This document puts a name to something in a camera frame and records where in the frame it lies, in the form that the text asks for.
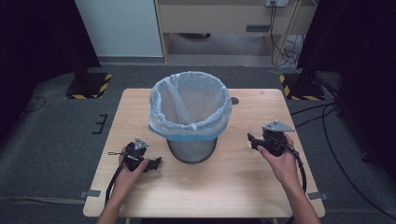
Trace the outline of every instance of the finger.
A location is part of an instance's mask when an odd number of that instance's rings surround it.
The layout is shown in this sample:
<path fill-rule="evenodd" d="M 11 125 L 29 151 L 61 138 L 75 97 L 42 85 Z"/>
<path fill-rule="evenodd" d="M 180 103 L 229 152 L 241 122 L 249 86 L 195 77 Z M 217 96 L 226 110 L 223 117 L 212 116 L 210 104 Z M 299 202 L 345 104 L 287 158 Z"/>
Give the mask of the finger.
<path fill-rule="evenodd" d="M 149 164 L 149 159 L 144 159 L 140 164 L 136 167 L 134 172 L 137 172 L 139 174 L 143 173 L 143 171 L 146 169 L 146 167 Z"/>
<path fill-rule="evenodd" d="M 122 152 L 124 152 L 124 151 L 125 151 L 125 147 L 122 148 L 121 154 L 119 156 L 119 165 L 122 164 L 122 159 L 123 159 Z"/>
<path fill-rule="evenodd" d="M 260 151 L 260 153 L 262 154 L 262 156 L 267 160 L 270 161 L 274 156 L 271 155 L 271 153 L 262 146 L 257 146 L 257 149 Z"/>
<path fill-rule="evenodd" d="M 289 136 L 288 134 L 286 134 L 286 133 L 284 133 L 284 134 L 285 134 L 285 137 L 286 137 L 288 143 L 289 143 L 290 145 L 294 146 L 294 142 L 293 142 L 293 140 L 290 138 L 290 136 Z"/>

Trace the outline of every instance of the gray carpet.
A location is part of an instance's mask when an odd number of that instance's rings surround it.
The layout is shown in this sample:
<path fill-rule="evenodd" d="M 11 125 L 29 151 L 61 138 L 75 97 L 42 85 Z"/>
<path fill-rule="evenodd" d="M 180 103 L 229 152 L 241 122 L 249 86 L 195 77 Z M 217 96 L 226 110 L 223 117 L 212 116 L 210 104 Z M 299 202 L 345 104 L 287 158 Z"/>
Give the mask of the gray carpet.
<path fill-rule="evenodd" d="M 203 71 L 221 79 L 229 89 L 281 89 L 278 76 L 288 68 L 104 66 L 113 75 L 101 99 L 65 100 L 72 74 L 58 76 L 35 89 L 24 116 L 15 124 L 0 149 L 0 197 L 45 197 L 83 200 L 91 186 L 101 151 L 122 94 L 127 88 L 151 88 L 164 77 L 183 71 Z M 287 101 L 290 112 L 326 101 Z M 297 125 L 320 116 L 322 108 L 293 116 Z M 100 115 L 108 114 L 101 134 Z M 361 150 L 336 112 L 325 118 L 334 153 L 362 193 L 396 216 L 396 188 L 380 164 L 361 161 Z M 297 129 L 324 201 L 324 223 L 396 223 L 381 214 L 354 190 L 342 174 L 326 143 L 321 119 Z M 94 223 L 84 217 L 83 205 L 52 203 L 0 203 L 0 223 Z"/>

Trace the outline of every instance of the light blue plastic bag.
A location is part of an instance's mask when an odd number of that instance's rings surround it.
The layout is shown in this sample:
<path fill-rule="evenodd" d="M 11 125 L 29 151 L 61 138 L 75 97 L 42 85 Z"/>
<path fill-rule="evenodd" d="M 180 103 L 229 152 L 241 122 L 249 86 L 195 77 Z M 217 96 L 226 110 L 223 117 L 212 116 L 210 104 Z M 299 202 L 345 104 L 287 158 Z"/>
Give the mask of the light blue plastic bag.
<path fill-rule="evenodd" d="M 157 82 L 149 99 L 148 128 L 170 141 L 217 138 L 233 104 L 224 84 L 203 72 L 184 72 Z"/>

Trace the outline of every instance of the metal bracket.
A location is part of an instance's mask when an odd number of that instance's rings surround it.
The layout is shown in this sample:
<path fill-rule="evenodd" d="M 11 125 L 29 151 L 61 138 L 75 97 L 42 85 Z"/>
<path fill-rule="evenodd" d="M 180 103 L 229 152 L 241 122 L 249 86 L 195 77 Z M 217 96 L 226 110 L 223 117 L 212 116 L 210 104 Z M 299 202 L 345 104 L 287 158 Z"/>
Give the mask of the metal bracket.
<path fill-rule="evenodd" d="M 79 193 L 80 198 L 87 198 L 88 196 L 90 197 L 99 197 L 100 195 L 100 190 L 97 189 L 89 189 L 88 191 L 82 191 Z"/>
<path fill-rule="evenodd" d="M 322 201 L 329 200 L 330 197 L 327 193 L 312 192 L 308 193 L 309 200 L 321 199 Z"/>
<path fill-rule="evenodd" d="M 134 150 L 140 150 L 142 148 L 148 147 L 149 144 L 141 140 L 140 138 L 137 138 L 134 140 Z"/>
<path fill-rule="evenodd" d="M 295 129 L 280 122 L 279 120 L 275 120 L 274 122 L 271 122 L 269 124 L 265 124 L 264 126 L 262 126 L 262 128 L 264 130 L 268 130 L 271 132 L 276 132 L 276 133 L 280 133 L 280 132 L 294 132 Z"/>

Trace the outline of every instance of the left hand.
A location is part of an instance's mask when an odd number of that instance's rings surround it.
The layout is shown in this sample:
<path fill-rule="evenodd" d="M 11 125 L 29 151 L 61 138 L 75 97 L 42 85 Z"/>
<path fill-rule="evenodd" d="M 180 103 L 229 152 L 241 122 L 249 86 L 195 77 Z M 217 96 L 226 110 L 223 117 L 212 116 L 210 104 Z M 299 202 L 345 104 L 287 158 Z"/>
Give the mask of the left hand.
<path fill-rule="evenodd" d="M 119 158 L 120 164 L 122 163 L 122 158 L 122 156 Z M 126 166 L 122 167 L 119 176 L 114 182 L 114 189 L 111 194 L 111 198 L 117 197 L 119 202 L 123 202 L 148 164 L 149 159 L 143 160 L 133 172 L 129 171 Z"/>

